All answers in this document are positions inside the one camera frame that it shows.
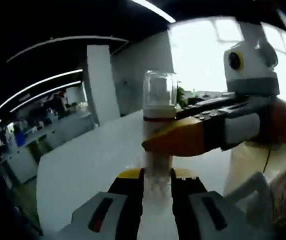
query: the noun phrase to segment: black cable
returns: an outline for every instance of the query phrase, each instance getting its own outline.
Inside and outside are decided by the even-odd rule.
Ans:
[[[265,163],[265,166],[264,166],[264,169],[263,169],[263,173],[264,173],[265,170],[266,170],[266,166],[267,166],[268,159],[269,159],[269,156],[270,156],[270,155],[271,155],[271,148],[268,150],[268,154],[267,154],[266,163]]]

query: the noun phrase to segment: white table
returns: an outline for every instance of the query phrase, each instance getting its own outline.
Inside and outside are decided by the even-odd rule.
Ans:
[[[97,192],[106,192],[120,172],[141,167],[142,123],[142,111],[135,112],[87,132],[41,158],[37,209],[44,234],[69,224],[73,211]],[[222,194],[229,157],[230,151],[218,149],[196,157],[175,157],[173,166],[193,170],[209,191]],[[171,197],[157,218],[143,214],[138,239],[178,239],[170,201]]]

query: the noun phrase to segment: ceiling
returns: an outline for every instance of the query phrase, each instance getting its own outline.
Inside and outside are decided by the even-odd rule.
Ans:
[[[150,0],[177,22],[209,16],[234,16],[239,21],[266,22],[285,29],[274,4],[264,0]],[[126,46],[164,31],[168,22],[130,0],[7,1],[0,10],[0,104],[21,89],[51,76],[80,68],[86,45],[108,44],[117,54]],[[105,36],[110,39],[70,39],[49,42],[24,53],[39,43],[72,36]],[[49,81],[33,89],[42,93],[82,79],[82,73]],[[11,101],[0,110],[0,119],[17,105]]]

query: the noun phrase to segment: office desk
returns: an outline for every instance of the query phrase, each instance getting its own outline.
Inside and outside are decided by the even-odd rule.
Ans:
[[[126,168],[142,167],[142,111],[106,123],[42,156],[37,177],[37,209],[44,234],[70,223],[72,213],[99,191],[107,191]],[[190,169],[209,191],[223,193],[230,151],[175,157],[175,168]],[[171,203],[157,217],[142,216],[139,236],[177,239]]]

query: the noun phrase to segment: white pillar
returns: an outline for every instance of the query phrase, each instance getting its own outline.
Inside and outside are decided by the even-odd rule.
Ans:
[[[87,46],[84,84],[89,107],[99,125],[120,117],[108,45]]]

